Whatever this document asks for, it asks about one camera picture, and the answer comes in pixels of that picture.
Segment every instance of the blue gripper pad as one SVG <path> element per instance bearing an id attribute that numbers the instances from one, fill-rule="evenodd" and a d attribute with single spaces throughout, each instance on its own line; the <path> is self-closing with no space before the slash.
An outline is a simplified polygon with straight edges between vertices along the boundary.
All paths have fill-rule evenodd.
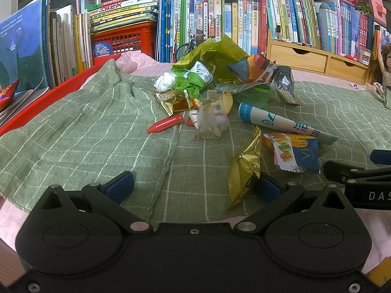
<path id="1" fill-rule="evenodd" d="M 261 201 L 269 204 L 274 201 L 277 197 L 281 196 L 285 191 L 282 188 L 285 188 L 282 185 L 278 184 L 276 180 L 271 178 L 264 173 L 261 173 L 259 181 L 254 186 L 254 193 L 257 195 Z"/>
<path id="2" fill-rule="evenodd" d="M 374 149 L 371 153 L 371 161 L 375 164 L 391 165 L 391 151 Z"/>
<path id="3" fill-rule="evenodd" d="M 124 171 L 99 187 L 99 190 L 115 203 L 121 204 L 133 192 L 133 188 L 133 174 L 129 171 Z"/>

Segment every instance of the bookshelf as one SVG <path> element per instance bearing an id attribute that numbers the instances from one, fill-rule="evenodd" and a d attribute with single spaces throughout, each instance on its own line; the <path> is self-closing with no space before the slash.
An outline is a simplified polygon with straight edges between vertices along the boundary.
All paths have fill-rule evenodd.
<path id="1" fill-rule="evenodd" d="M 364 85 L 368 66 L 330 52 L 271 39 L 267 34 L 267 58 L 277 65 L 311 73 L 337 77 Z"/>

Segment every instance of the red crayon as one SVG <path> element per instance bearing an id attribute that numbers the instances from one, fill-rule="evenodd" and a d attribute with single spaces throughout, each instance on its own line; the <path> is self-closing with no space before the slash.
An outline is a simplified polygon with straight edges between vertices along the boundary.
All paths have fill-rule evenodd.
<path id="1" fill-rule="evenodd" d="M 165 118 L 154 123 L 148 130 L 147 133 L 156 133 L 171 128 L 172 126 L 181 123 L 183 121 L 183 117 L 181 114 L 175 114 L 171 117 Z"/>

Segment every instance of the picture book cover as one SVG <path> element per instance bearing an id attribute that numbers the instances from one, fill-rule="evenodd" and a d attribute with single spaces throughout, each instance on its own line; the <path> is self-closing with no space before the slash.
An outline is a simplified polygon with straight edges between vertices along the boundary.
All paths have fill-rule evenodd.
<path id="1" fill-rule="evenodd" d="M 42 9 L 34 0 L 0 23 L 0 88 L 20 78 L 17 91 L 48 87 L 42 46 Z"/>

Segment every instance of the crumpled white tissue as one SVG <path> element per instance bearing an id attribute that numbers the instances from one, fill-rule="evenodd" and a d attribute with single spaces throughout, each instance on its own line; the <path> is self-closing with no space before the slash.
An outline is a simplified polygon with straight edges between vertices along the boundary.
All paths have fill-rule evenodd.
<path id="1" fill-rule="evenodd" d="M 175 86 L 175 74 L 164 73 L 155 81 L 154 87 L 157 91 L 167 91 Z"/>

